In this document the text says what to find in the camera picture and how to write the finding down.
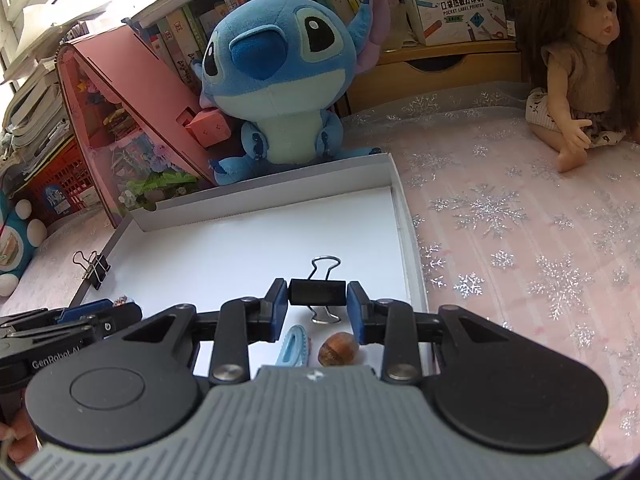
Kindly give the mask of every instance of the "wooden drawer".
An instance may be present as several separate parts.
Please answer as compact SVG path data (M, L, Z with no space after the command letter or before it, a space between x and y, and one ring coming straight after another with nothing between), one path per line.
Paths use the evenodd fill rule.
M490 81L522 81L520 53L459 54L381 64L355 77L347 99L353 114L425 92Z

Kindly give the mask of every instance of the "basket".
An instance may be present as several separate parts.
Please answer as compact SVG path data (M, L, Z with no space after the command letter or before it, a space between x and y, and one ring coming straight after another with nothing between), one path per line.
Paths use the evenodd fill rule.
M85 209L85 200L81 195L93 185L76 138L72 137L16 194L15 200L29 200L33 207L33 217L49 226L60 218Z

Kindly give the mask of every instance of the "plush toy belly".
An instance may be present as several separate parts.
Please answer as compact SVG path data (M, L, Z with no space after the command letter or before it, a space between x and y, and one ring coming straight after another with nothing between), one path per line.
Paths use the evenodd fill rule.
M271 164L307 164L316 158L316 139L322 130L319 111L277 116L256 123L267 139Z

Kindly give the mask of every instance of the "brown hair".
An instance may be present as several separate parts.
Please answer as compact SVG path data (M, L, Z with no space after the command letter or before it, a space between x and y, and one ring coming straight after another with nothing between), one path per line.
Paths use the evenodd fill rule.
M515 0L518 44L532 83L546 88L546 66L540 49L572 32L576 0ZM609 63L619 87L622 125L640 124L640 12L638 0L616 0L620 36L609 46Z

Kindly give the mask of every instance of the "black circular cover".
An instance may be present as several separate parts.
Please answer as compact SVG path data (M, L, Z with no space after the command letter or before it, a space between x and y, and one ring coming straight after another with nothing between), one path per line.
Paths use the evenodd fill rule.
M532 345L495 342L476 350L433 381L437 409L459 432L512 452L591 441L608 405L592 370Z
M143 446L181 426L199 401L191 371L156 345L105 340L43 368L27 411L46 441L89 452Z

